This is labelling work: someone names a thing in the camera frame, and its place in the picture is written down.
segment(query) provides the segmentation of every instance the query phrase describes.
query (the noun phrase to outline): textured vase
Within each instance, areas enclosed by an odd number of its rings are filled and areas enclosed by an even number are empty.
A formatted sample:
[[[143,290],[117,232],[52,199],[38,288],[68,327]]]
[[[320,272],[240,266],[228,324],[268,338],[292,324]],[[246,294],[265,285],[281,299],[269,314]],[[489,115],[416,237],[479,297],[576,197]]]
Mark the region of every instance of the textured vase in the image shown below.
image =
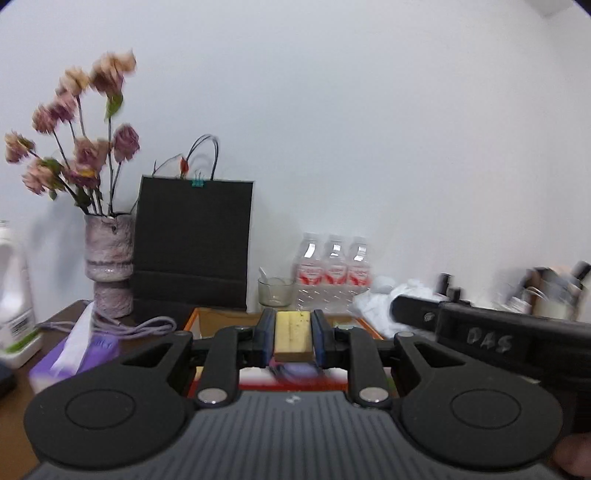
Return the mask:
[[[86,215],[86,276],[95,281],[95,309],[120,318],[133,310],[134,219]]]

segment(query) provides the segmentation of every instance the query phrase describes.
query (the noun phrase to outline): yellow block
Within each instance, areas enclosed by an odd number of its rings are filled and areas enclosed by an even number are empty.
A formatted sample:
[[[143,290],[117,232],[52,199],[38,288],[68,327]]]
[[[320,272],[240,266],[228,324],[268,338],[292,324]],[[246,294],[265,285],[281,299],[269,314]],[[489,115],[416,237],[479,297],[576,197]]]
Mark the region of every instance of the yellow block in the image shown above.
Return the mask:
[[[278,362],[314,361],[310,312],[277,312],[275,360]]]

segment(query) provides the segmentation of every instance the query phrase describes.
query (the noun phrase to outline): gray ribbed panel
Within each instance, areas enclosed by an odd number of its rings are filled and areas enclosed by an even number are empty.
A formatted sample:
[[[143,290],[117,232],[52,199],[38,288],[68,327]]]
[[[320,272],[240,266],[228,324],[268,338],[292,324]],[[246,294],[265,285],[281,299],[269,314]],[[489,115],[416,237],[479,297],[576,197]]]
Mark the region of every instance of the gray ribbed panel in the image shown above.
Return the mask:
[[[381,411],[340,392],[245,392],[203,410],[169,449],[135,466],[76,472],[44,464],[30,480],[556,480],[536,465],[520,472],[458,470],[416,451]]]

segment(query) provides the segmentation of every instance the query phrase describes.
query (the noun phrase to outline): plastic bottle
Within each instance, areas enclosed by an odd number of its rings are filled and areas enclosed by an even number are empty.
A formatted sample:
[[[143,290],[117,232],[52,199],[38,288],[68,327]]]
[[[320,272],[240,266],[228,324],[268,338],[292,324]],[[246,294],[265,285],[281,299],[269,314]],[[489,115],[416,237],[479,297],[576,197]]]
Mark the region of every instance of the plastic bottle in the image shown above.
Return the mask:
[[[353,300],[353,296],[366,291],[371,283],[371,269],[367,253],[368,246],[365,238],[355,237],[347,257],[347,287],[351,300]]]
[[[347,260],[343,238],[331,235],[324,248],[323,294],[326,313],[345,313],[347,310]]]
[[[319,237],[315,233],[305,233],[294,263],[296,310],[312,311],[322,306],[320,283],[323,273]]]
[[[19,368],[40,348],[25,256],[0,220],[0,361]]]

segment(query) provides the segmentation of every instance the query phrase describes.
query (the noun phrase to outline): hand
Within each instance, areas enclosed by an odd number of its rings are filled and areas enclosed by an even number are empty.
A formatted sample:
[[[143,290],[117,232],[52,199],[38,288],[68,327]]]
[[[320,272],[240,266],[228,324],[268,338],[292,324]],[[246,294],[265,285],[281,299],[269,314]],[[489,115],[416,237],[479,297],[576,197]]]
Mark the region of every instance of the hand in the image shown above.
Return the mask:
[[[563,438],[552,456],[566,472],[591,476],[591,433],[578,433]]]

